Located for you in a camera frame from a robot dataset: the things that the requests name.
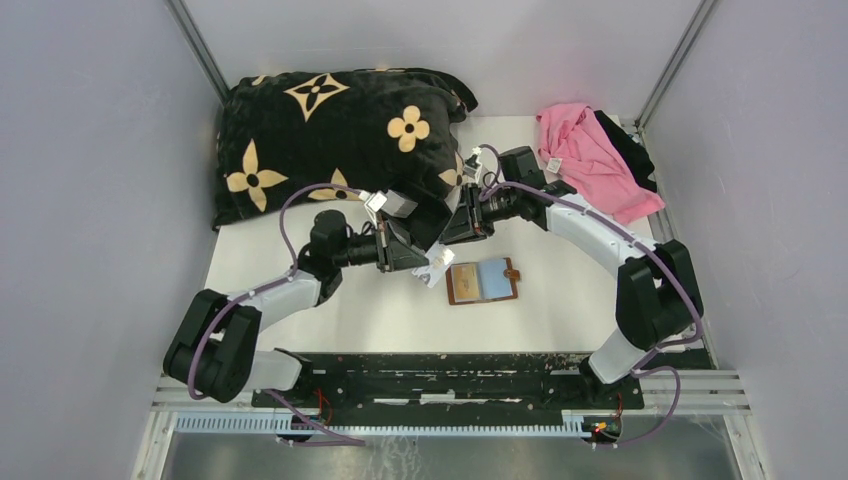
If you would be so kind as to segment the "silver VIP card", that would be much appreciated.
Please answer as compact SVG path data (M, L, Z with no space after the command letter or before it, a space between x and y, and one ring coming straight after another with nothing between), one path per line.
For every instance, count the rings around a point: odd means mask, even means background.
M426 264L414 268L412 275L428 288L435 287L455 260L455 253L445 245L433 244L425 254Z

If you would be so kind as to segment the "brown leather card holder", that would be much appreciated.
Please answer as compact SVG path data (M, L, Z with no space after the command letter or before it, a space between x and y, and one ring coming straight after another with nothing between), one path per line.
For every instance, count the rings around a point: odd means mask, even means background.
M475 264L480 285L480 298L471 302L457 302L454 298L452 269L457 265ZM452 265L446 273L448 303L452 306L484 304L518 298L521 272L509 257Z

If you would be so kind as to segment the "yellow card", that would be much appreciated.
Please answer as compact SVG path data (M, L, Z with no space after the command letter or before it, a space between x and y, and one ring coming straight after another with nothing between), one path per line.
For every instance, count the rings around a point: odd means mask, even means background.
M457 265L452 269L454 298L457 302L471 302L480 298L480 285L475 264Z

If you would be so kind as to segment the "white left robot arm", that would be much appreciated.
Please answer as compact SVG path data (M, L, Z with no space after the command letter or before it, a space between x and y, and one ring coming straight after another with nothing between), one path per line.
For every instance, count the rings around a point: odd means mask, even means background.
M315 391L314 379L302 372L306 359L284 349L258 350L260 333L326 302L346 267L374 264L392 272L428 263L421 249L405 243L389 216L378 215L371 231L352 234L342 212L321 212L295 269L242 293L199 291L166 351L162 371L195 400L227 403L243 391L271 389L287 404L303 406Z

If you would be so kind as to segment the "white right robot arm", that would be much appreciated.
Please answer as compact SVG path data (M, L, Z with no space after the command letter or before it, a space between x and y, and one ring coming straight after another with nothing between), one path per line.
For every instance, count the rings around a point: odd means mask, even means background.
M575 245L616 281L616 328L579 367L585 405L606 406L617 382L638 376L661 350L702 339L704 307L683 243L639 236L601 213L564 180L549 180L529 147L498 154L493 171L478 159L483 149L456 159L449 183L461 194L444 243L486 239L495 223L520 217Z

